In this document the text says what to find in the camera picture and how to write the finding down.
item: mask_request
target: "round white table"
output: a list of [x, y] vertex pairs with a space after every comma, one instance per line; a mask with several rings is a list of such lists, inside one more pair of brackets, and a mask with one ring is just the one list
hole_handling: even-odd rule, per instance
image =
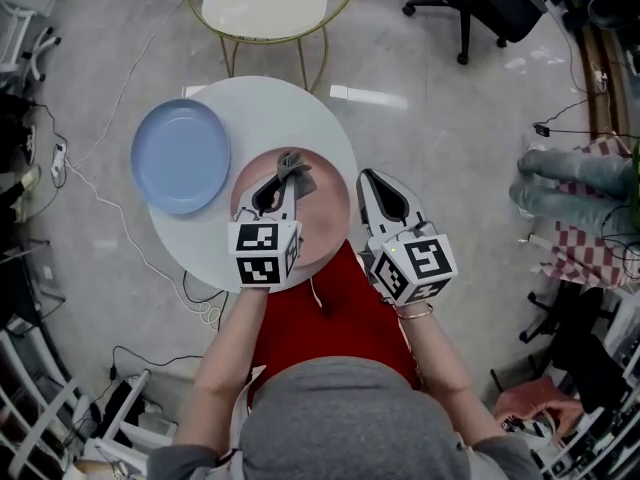
[[[242, 169], [271, 149], [299, 147], [326, 158], [345, 181], [353, 222], [358, 208], [353, 149], [338, 120], [318, 99], [290, 83], [260, 76], [222, 80], [192, 98], [216, 113], [229, 136], [227, 180], [213, 201], [195, 214], [178, 217], [149, 207], [160, 240], [190, 274], [213, 287], [240, 291], [240, 276], [227, 240], [231, 192]], [[309, 279], [332, 256], [294, 268], [282, 289]]]

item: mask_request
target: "chair seat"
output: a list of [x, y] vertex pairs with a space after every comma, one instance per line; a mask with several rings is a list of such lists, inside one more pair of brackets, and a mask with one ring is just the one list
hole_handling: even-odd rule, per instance
[[204, 0], [202, 17], [232, 36], [278, 39], [315, 27], [326, 9], [327, 0]]

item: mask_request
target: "gold chair leg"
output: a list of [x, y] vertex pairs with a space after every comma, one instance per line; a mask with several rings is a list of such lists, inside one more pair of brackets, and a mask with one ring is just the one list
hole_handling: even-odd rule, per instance
[[236, 41], [235, 43], [233, 53], [231, 54], [231, 78], [236, 76], [236, 54], [238, 53], [238, 47], [240, 46], [239, 42]]
[[320, 70], [318, 71], [318, 76], [316, 76], [316, 79], [313, 81], [313, 84], [311, 85], [311, 90], [309, 91], [312, 94], [318, 88], [320, 79], [322, 78], [322, 75], [324, 74], [324, 70], [327, 67], [327, 59], [329, 58], [329, 36], [327, 35], [327, 29], [325, 27], [322, 27], [322, 38], [324, 40], [324, 56], [322, 57], [322, 64], [320, 64]]
[[218, 36], [220, 38], [220, 44], [222, 45], [222, 56], [224, 57], [224, 65], [227, 68], [227, 76], [229, 78], [233, 77], [233, 74], [231, 72], [231, 67], [229, 66], [229, 56], [227, 55], [227, 47], [224, 44], [224, 37], [222, 36]]
[[304, 53], [302, 52], [302, 40], [300, 38], [296, 39], [298, 43], [298, 54], [300, 55], [300, 67], [302, 67], [302, 80], [304, 81], [304, 90], [309, 90], [309, 84], [307, 83], [307, 69], [304, 65]]

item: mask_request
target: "gray shirt sleeve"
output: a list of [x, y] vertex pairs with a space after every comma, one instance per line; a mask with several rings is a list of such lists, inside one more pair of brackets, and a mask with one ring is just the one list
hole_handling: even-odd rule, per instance
[[497, 462], [509, 480], [542, 480], [528, 446], [517, 437], [490, 437], [473, 447]]
[[148, 480], [189, 480], [198, 468], [213, 468], [218, 460], [211, 448], [181, 444], [156, 448], [147, 459]]

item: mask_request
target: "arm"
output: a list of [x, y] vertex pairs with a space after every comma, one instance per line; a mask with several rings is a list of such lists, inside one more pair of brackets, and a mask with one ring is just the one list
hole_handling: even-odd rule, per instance
[[240, 292], [200, 363], [191, 402], [174, 444], [206, 446], [218, 457], [229, 449], [231, 412], [251, 368], [268, 293], [261, 288]]
[[[424, 304], [399, 308], [400, 315], [426, 311]], [[506, 436], [494, 417], [473, 392], [462, 358], [433, 315], [402, 320], [402, 328], [418, 362], [420, 373], [433, 397], [449, 414], [465, 443], [473, 446], [489, 437]]]

